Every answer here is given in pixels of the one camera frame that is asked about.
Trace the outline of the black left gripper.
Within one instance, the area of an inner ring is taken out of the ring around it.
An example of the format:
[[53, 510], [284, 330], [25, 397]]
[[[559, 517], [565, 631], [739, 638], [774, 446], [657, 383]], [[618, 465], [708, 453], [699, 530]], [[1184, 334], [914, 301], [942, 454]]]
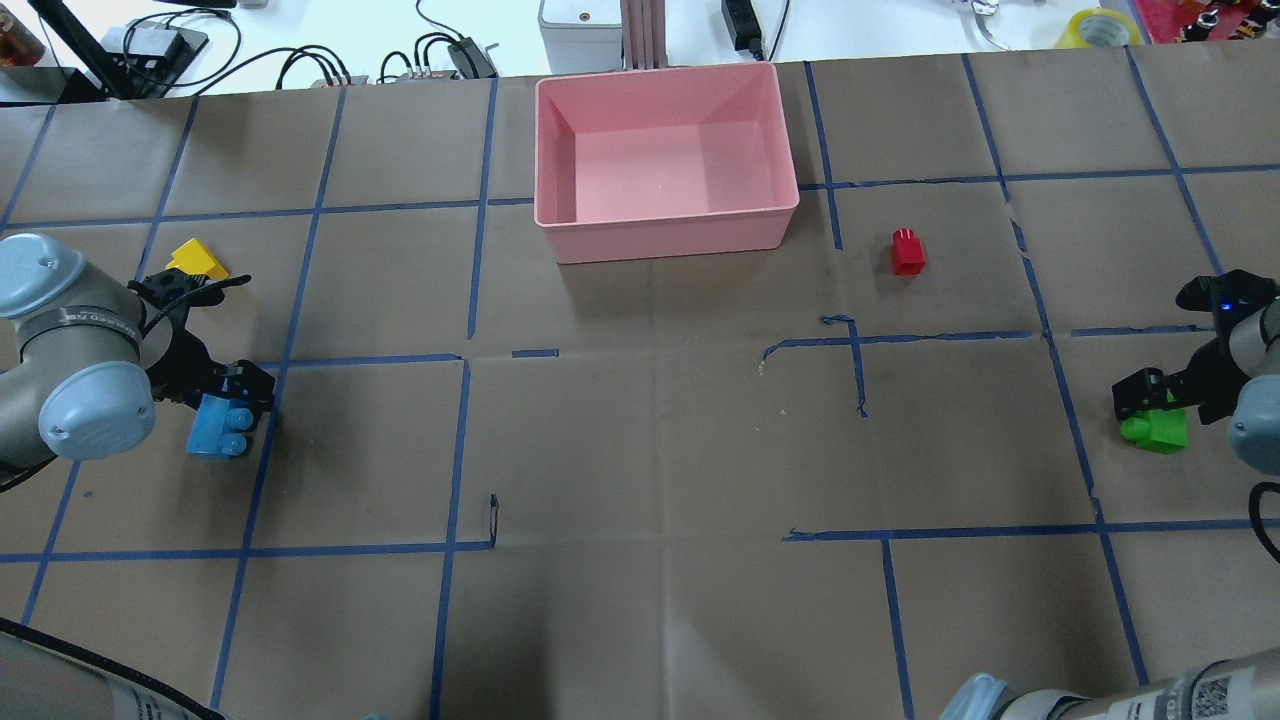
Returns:
[[186, 329], [187, 315], [187, 310], [169, 313], [150, 331], [152, 401], [198, 409], [205, 396], [212, 396], [251, 413], [269, 413], [276, 378], [250, 360], [215, 363], [205, 343]]

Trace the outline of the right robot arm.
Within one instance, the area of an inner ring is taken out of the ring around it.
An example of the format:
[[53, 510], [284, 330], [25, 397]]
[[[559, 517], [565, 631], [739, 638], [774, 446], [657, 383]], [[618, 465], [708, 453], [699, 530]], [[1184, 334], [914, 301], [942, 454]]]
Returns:
[[[1268, 475], [1248, 498], [1256, 538], [1271, 556], [1277, 544], [1261, 514], [1263, 496], [1277, 492], [1279, 474], [1279, 301], [1276, 290], [1257, 299], [1242, 291], [1210, 290], [1196, 300], [1185, 287], [1178, 305], [1211, 313], [1215, 341], [1199, 348], [1188, 366], [1170, 375], [1146, 368], [1112, 388], [1114, 411], [1125, 425], [1143, 411], [1197, 406], [1199, 419], [1229, 420], [1228, 439], [1248, 466]], [[1012, 693], [984, 673], [968, 679], [950, 700], [943, 719], [1276, 719], [1279, 716], [1276, 650], [1219, 660], [1171, 679], [1103, 698], [1042, 689]]]

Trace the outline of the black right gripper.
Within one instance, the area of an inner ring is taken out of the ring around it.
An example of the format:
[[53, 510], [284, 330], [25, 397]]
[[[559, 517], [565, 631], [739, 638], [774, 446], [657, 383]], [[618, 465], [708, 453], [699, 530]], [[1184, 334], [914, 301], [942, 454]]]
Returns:
[[1197, 348], [1188, 365], [1170, 375], [1142, 368], [1111, 386], [1114, 416], [1125, 421], [1140, 413], [1196, 407], [1202, 425], [1231, 416], [1251, 379], [1230, 357], [1221, 340]]

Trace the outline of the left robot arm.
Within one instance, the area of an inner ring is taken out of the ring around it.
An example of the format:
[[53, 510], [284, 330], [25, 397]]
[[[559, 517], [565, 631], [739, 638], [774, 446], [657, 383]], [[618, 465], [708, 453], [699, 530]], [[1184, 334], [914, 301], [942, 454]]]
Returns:
[[[150, 437], [161, 402], [195, 411], [186, 450], [232, 460], [250, 451], [275, 379], [247, 360], [215, 361], [188, 331], [195, 307], [247, 284], [198, 242], [159, 273], [120, 282], [49, 234], [3, 241], [3, 318], [18, 361], [3, 373], [3, 489], [59, 459], [97, 461]], [[215, 719], [218, 711], [133, 667], [3, 620], [5, 719]]]

